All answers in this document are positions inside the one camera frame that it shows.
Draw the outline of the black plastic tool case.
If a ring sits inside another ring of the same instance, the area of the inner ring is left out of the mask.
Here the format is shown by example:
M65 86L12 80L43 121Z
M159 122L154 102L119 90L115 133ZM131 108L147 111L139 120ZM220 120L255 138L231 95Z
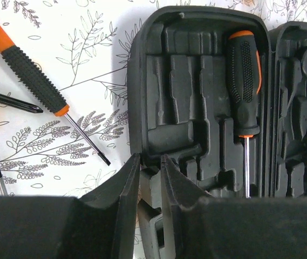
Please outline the black plastic tool case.
M227 40L242 30L255 36L262 75L249 198L226 79ZM166 6L133 38L127 84L130 148L143 165L138 218L146 258L167 258L165 154L204 190L182 210L183 258L307 258L307 22L268 30L246 12Z

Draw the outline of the black orange screwdriver large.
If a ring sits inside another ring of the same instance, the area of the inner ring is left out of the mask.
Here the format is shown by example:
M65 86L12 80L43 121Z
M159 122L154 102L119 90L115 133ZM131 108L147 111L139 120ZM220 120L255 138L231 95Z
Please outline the black orange screwdriver large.
M244 195L250 197L250 138L259 134L256 112L262 85L261 62L255 36L242 30L226 45L226 79L234 120L234 133L244 139Z

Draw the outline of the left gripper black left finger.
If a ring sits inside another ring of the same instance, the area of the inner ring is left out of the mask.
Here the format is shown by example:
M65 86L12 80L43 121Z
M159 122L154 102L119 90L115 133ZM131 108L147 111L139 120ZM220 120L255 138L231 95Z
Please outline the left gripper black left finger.
M112 258L132 258L140 178L140 154L133 154L115 175L119 186Z

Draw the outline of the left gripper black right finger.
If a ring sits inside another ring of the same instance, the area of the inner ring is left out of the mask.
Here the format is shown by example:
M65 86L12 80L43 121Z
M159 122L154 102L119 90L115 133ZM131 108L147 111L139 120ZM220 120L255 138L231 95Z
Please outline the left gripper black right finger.
M169 155L161 156L161 195L165 254L183 258L184 208L192 207L204 190L184 176Z

